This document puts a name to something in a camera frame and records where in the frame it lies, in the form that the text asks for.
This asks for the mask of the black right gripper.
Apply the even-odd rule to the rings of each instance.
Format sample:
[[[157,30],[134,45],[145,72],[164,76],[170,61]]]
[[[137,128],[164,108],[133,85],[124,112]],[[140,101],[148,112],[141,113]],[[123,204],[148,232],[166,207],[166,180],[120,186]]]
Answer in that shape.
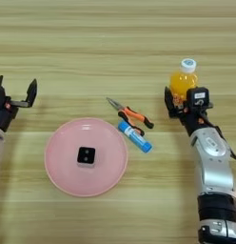
[[[213,108],[212,104],[208,106],[190,106],[188,103],[185,103],[179,108],[174,105],[173,96],[168,87],[165,87],[165,104],[167,106],[168,116],[170,118],[178,118],[186,128],[188,135],[192,135],[199,129],[212,126],[207,117],[207,110]]]

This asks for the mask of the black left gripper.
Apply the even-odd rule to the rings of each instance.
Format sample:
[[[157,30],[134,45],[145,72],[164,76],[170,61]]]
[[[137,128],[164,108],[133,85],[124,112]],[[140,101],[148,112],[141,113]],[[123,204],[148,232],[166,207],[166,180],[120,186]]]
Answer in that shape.
[[[37,95],[37,80],[34,79],[27,91],[26,100],[15,101],[10,96],[6,95],[5,89],[2,86],[3,75],[0,75],[0,129],[6,131],[11,121],[16,117],[19,108],[32,106]]]

